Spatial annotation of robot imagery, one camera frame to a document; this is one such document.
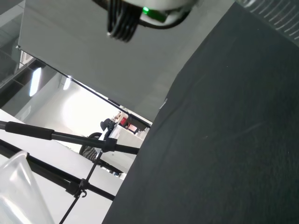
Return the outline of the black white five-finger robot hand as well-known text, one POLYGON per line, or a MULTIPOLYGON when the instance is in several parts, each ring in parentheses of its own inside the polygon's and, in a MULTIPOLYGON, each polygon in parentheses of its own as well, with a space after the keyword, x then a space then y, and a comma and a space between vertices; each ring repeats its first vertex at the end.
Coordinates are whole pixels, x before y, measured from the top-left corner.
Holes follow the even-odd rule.
POLYGON ((170 29, 182 23, 196 0, 95 0, 107 11, 107 35, 129 42, 137 26, 170 29))

